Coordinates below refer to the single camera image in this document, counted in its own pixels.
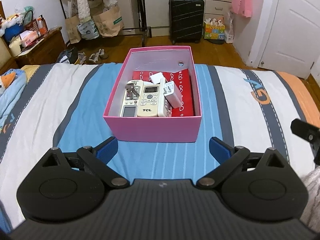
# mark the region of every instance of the black suitcase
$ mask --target black suitcase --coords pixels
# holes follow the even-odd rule
[[[204,17],[203,0],[169,0],[170,39],[176,41],[195,41],[202,36]]]

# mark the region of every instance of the pink tissue box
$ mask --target pink tissue box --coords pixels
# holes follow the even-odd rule
[[[189,69],[195,116],[120,117],[125,85],[133,71],[178,72]],[[103,118],[121,141],[195,142],[201,123],[196,71],[189,46],[158,46],[130,49],[113,86]]]

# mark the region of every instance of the pink paper bag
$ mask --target pink paper bag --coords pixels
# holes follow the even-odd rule
[[[252,0],[241,0],[239,14],[244,17],[252,16]]]
[[[234,13],[239,13],[240,12],[240,3],[241,3],[241,0],[232,0],[231,11]]]

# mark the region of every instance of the sandal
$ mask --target sandal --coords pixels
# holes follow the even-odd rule
[[[101,59],[107,59],[109,57],[109,55],[104,52],[104,49],[99,49],[97,53]]]
[[[99,59],[99,54],[98,53],[94,53],[91,54],[91,56],[89,58],[87,58],[86,63],[89,65],[99,65],[102,64],[102,60]]]

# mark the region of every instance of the wooden floor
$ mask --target wooden floor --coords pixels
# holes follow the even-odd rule
[[[172,45],[169,36],[148,38],[146,46]],[[176,45],[188,45],[192,49],[192,55],[196,64],[219,65],[243,69],[264,70],[246,66],[236,53],[232,44],[216,45],[201,39],[200,43],[176,43]],[[141,46],[141,36],[116,36],[113,38],[97,38],[91,41],[82,40],[75,44],[79,51],[85,52],[87,57],[99,49],[105,49],[109,58],[104,63],[123,63],[129,49]],[[320,111],[320,88],[310,75],[308,80],[302,80]]]

